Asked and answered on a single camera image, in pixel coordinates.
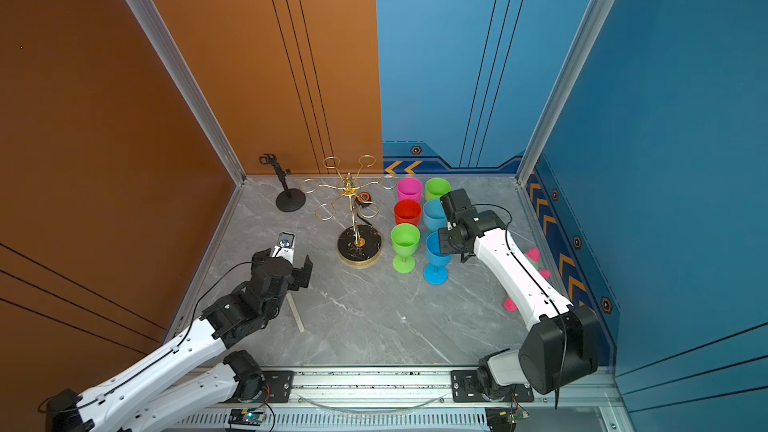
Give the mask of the aluminium front rail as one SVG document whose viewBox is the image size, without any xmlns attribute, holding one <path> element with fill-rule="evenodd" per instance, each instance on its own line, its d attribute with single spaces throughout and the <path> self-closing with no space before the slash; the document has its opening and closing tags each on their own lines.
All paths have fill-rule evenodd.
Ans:
<svg viewBox="0 0 768 432">
<path fill-rule="evenodd" d="M 297 367 L 286 404 L 216 403 L 162 430 L 222 431 L 396 431 L 489 430 L 486 408 L 525 409 L 530 417 L 517 431 L 630 431 L 633 426 L 608 372 L 596 372 L 559 389 L 534 393 L 531 403 L 456 403 L 450 372 L 478 366 Z M 231 409 L 268 414 L 261 427 L 227 427 Z"/>
</svg>

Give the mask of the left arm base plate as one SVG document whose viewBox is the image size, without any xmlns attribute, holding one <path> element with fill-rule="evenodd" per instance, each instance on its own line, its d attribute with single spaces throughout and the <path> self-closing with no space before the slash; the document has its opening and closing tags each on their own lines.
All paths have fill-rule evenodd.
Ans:
<svg viewBox="0 0 768 432">
<path fill-rule="evenodd" d="M 292 370 L 267 370 L 258 385 L 237 386 L 233 396 L 222 401 L 232 404 L 286 404 L 289 402 L 295 373 Z"/>
</svg>

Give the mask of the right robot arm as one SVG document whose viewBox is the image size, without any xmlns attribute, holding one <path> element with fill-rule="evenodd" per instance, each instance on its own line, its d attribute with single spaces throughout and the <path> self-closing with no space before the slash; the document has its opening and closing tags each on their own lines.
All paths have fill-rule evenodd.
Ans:
<svg viewBox="0 0 768 432">
<path fill-rule="evenodd" d="M 497 206 L 479 211 L 463 189 L 440 198 L 447 225 L 438 230 L 440 252 L 476 258 L 490 269 L 521 313 L 527 336 L 517 350 L 482 358 L 477 377 L 482 393 L 500 400 L 517 385 L 557 394 L 565 385 L 597 371 L 601 326 L 587 306 L 575 306 L 527 259 L 501 219 Z"/>
</svg>

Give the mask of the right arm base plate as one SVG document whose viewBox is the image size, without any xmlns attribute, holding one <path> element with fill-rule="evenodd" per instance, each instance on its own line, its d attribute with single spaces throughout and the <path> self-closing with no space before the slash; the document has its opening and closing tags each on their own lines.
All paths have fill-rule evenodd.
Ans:
<svg viewBox="0 0 768 432">
<path fill-rule="evenodd" d="M 450 372 L 451 391 L 456 403 L 470 402 L 511 402 L 531 403 L 534 393 L 525 384 L 502 386 L 497 391 L 486 391 L 476 369 L 458 369 Z"/>
</svg>

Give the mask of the green wine glass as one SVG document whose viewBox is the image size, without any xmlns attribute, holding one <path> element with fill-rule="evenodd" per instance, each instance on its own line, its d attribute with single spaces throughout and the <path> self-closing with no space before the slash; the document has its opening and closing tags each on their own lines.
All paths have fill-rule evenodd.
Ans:
<svg viewBox="0 0 768 432">
<path fill-rule="evenodd" d="M 451 183 L 445 178 L 432 177 L 424 184 L 425 200 L 430 202 L 438 200 L 452 190 Z"/>
<path fill-rule="evenodd" d="M 410 223 L 397 224 L 391 232 L 391 242 L 396 256 L 393 268 L 399 273 L 410 273 L 416 265 L 414 254 L 421 239 L 419 229 Z"/>
</svg>

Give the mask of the plush toy pink green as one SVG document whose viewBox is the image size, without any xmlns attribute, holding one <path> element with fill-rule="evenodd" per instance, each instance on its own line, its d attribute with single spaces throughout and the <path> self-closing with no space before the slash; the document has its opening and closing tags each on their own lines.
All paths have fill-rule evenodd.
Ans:
<svg viewBox="0 0 768 432">
<path fill-rule="evenodd" d="M 536 247 L 530 248 L 525 253 L 525 256 L 527 257 L 529 262 L 533 265 L 533 267 L 536 268 L 545 279 L 549 279 L 551 277 L 551 272 L 545 269 L 542 265 L 541 251 L 538 248 Z M 516 311 L 518 309 L 517 305 L 511 298 L 507 298 L 504 301 L 503 306 L 507 311 L 510 311 L 510 312 Z"/>
</svg>

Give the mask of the red wine glass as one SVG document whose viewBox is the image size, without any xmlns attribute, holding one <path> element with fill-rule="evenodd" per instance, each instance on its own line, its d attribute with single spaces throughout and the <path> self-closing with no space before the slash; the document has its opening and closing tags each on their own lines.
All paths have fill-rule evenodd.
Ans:
<svg viewBox="0 0 768 432">
<path fill-rule="evenodd" d="M 400 200 L 394 206 L 394 214 L 397 224 L 407 223 L 418 227 L 421 220 L 422 207 L 414 200 Z"/>
</svg>

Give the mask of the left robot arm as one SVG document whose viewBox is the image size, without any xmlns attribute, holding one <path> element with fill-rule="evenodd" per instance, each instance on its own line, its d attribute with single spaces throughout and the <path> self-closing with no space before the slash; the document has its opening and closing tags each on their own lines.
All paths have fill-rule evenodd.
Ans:
<svg viewBox="0 0 768 432">
<path fill-rule="evenodd" d="M 228 399 L 264 401 L 262 368 L 237 344 L 279 314 L 285 296 L 308 286 L 313 263 L 294 266 L 275 246 L 252 256 L 251 277 L 217 299 L 189 327 L 116 376 L 44 404 L 48 431 L 162 431 Z"/>
</svg>

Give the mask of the magenta wine glass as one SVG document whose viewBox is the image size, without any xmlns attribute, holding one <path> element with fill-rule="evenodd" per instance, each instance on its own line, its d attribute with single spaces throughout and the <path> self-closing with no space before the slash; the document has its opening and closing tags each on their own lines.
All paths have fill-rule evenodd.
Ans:
<svg viewBox="0 0 768 432">
<path fill-rule="evenodd" d="M 402 178 L 397 184 L 397 195 L 399 201 L 411 200 L 420 203 L 423 194 L 422 182 L 414 177 Z"/>
</svg>

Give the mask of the blue wine glass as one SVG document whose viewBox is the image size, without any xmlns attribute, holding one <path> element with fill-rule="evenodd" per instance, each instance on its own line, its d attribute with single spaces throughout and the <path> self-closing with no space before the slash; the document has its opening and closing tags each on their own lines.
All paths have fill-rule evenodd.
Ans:
<svg viewBox="0 0 768 432">
<path fill-rule="evenodd" d="M 427 265 L 424 269 L 425 280 L 432 285 L 440 285 L 447 281 L 447 266 L 451 262 L 451 256 L 442 254 L 438 232 L 432 232 L 426 239 Z"/>
<path fill-rule="evenodd" d="M 432 232 L 447 226 L 447 218 L 440 199 L 429 200 L 422 207 L 423 222 Z"/>
</svg>

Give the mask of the right circuit board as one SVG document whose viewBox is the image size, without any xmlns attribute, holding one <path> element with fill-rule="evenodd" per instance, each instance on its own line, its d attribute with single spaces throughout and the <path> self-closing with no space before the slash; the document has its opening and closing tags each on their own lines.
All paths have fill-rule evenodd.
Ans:
<svg viewBox="0 0 768 432">
<path fill-rule="evenodd" d="M 486 408 L 486 424 L 490 432 L 515 432 L 519 423 L 529 419 L 525 409 Z"/>
</svg>

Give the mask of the wooden ruler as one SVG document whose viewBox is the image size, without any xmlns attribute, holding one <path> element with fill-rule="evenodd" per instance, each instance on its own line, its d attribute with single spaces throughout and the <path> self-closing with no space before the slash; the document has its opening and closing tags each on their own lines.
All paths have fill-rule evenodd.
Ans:
<svg viewBox="0 0 768 432">
<path fill-rule="evenodd" d="M 297 325 L 297 328 L 298 328 L 299 332 L 300 333 L 304 333 L 306 331 L 306 329 L 305 329 L 303 320 L 301 318 L 300 312 L 298 310 L 297 304 L 295 302 L 295 299 L 293 297 L 293 294 L 291 292 L 288 292 L 286 294 L 286 300 L 287 300 L 287 302 L 289 304 L 291 313 L 292 313 L 292 315 L 294 317 L 294 320 L 296 322 L 296 325 Z"/>
</svg>

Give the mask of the left circuit board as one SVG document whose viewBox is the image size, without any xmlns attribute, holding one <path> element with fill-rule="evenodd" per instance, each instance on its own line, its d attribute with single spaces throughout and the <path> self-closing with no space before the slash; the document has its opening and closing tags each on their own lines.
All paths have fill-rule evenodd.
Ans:
<svg viewBox="0 0 768 432">
<path fill-rule="evenodd" d="M 227 419 L 227 427 L 261 427 L 268 423 L 268 414 L 262 409 L 237 408 L 231 409 Z"/>
</svg>

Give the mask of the gold wine glass rack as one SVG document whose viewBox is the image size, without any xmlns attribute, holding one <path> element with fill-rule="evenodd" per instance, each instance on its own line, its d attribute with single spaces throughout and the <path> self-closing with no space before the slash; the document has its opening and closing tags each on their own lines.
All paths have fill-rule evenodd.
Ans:
<svg viewBox="0 0 768 432">
<path fill-rule="evenodd" d="M 338 202 L 344 202 L 350 213 L 351 225 L 339 234 L 336 242 L 337 252 L 344 262 L 359 268 L 367 267 L 376 261 L 383 248 L 382 235 L 371 223 L 371 220 L 380 214 L 380 207 L 372 198 L 369 205 L 361 205 L 357 202 L 357 194 L 368 192 L 371 195 L 369 191 L 371 186 L 392 190 L 395 186 L 395 178 L 391 174 L 383 174 L 378 178 L 362 180 L 361 172 L 364 169 L 372 169 L 376 164 L 376 158 L 370 154 L 364 154 L 358 158 L 356 172 L 342 173 L 341 159 L 333 155 L 324 158 L 322 164 L 327 171 L 336 174 L 337 182 L 326 183 L 318 178 L 307 178 L 302 181 L 299 189 L 305 194 L 312 194 L 321 188 L 331 189 L 337 193 L 334 200 L 320 203 L 316 207 L 315 217 L 320 221 L 335 219 Z"/>
</svg>

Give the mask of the black phone stand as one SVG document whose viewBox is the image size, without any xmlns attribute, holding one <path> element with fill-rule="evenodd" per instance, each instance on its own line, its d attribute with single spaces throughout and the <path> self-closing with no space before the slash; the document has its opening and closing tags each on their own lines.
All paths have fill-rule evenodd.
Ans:
<svg viewBox="0 0 768 432">
<path fill-rule="evenodd" d="M 306 202 L 306 195 L 299 188 L 291 188 L 288 186 L 286 177 L 290 175 L 291 172 L 282 168 L 276 155 L 273 153 L 263 154 L 260 156 L 259 162 L 262 165 L 270 165 L 273 167 L 275 174 L 283 187 L 282 192 L 278 194 L 275 200 L 277 208 L 282 212 L 294 212 L 300 210 Z"/>
</svg>

